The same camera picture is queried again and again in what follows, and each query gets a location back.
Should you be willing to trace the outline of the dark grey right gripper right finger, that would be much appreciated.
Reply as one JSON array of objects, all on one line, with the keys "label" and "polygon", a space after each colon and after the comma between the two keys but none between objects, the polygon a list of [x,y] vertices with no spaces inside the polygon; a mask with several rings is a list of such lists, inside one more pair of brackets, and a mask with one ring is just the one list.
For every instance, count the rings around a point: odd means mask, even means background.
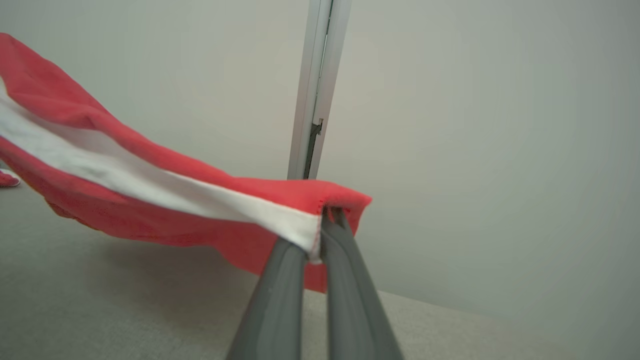
[{"label": "dark grey right gripper right finger", "polygon": [[323,209],[329,360],[405,360],[354,233],[341,208]]}]

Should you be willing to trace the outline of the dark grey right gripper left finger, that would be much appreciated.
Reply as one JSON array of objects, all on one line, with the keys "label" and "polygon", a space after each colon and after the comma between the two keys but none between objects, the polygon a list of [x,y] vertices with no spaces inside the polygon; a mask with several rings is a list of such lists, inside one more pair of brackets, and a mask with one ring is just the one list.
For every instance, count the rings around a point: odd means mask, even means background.
[{"label": "dark grey right gripper left finger", "polygon": [[276,240],[226,360],[301,360],[306,262],[299,246]]}]

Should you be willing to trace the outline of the red shorts with white stripe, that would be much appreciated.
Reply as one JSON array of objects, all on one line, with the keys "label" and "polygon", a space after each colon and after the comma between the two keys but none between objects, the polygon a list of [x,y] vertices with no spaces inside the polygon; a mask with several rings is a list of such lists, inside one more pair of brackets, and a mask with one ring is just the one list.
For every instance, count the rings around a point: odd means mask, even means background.
[{"label": "red shorts with white stripe", "polygon": [[327,289],[325,208],[356,232],[370,196],[322,180],[235,177],[121,123],[53,62],[0,32],[0,161],[60,217],[119,239],[208,246],[260,274],[276,239],[302,249],[305,287]]}]

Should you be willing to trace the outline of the grey fabric sofa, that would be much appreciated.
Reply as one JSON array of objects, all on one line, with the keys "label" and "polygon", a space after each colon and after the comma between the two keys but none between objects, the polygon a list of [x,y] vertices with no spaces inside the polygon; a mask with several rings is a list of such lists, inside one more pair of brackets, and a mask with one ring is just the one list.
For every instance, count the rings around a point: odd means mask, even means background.
[{"label": "grey fabric sofa", "polygon": [[[0,360],[224,360],[258,277],[210,247],[110,237],[0,189]],[[379,292],[406,360],[578,360],[490,317]],[[302,360],[329,360],[305,291]]]}]

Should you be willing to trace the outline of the grey metal partition post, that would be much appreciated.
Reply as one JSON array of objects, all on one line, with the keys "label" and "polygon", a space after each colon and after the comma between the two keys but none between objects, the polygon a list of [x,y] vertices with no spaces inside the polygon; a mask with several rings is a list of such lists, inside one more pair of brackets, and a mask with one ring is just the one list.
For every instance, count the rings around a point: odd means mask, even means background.
[{"label": "grey metal partition post", "polygon": [[317,178],[353,0],[310,0],[287,178]]}]

